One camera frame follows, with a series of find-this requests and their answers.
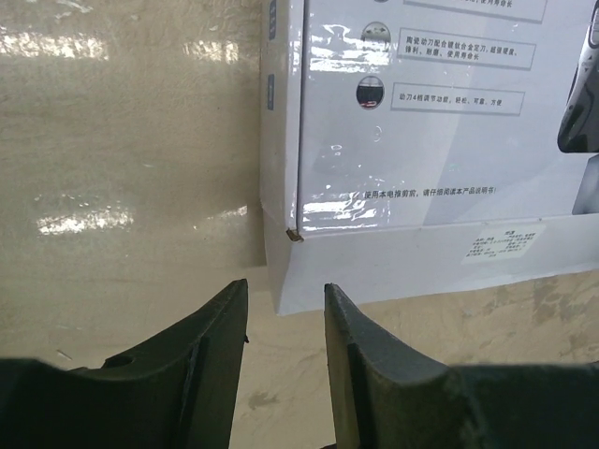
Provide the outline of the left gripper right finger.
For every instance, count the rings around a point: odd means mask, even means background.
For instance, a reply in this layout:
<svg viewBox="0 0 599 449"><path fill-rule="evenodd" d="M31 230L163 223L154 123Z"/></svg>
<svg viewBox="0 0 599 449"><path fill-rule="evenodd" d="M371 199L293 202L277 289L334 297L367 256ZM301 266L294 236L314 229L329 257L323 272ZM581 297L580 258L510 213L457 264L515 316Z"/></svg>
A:
<svg viewBox="0 0 599 449"><path fill-rule="evenodd" d="M598 367L446 365L324 288L339 448L594 448Z"/></svg>

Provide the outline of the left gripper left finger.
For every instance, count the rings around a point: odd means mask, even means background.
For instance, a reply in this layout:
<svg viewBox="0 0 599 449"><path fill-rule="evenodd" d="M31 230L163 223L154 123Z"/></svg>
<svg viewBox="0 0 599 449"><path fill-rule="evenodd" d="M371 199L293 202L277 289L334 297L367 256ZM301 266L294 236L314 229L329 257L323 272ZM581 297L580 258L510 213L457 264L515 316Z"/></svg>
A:
<svg viewBox="0 0 599 449"><path fill-rule="evenodd" d="M4 448L227 448L248 320L248 282L99 369L1 361Z"/></svg>

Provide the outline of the white cardboard box lid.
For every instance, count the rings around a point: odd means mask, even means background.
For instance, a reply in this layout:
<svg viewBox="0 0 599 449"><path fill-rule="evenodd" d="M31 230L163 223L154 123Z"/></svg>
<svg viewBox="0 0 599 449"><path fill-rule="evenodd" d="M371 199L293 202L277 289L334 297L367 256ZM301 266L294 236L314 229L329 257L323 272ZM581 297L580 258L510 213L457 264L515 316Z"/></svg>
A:
<svg viewBox="0 0 599 449"><path fill-rule="evenodd" d="M594 1L265 1L281 315L598 266Z"/></svg>

